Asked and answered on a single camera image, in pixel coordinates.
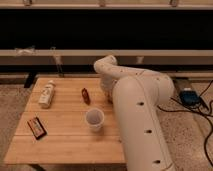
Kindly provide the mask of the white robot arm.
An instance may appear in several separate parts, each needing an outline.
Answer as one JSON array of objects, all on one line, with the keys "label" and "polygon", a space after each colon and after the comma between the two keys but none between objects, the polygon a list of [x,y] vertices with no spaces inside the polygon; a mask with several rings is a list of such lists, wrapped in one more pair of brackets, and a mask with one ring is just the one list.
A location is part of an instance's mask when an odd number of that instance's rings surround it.
[{"label": "white robot arm", "polygon": [[119,66],[112,55],[97,60],[94,70],[113,103],[127,170],[176,171],[156,113],[173,95],[172,79],[149,69]]}]

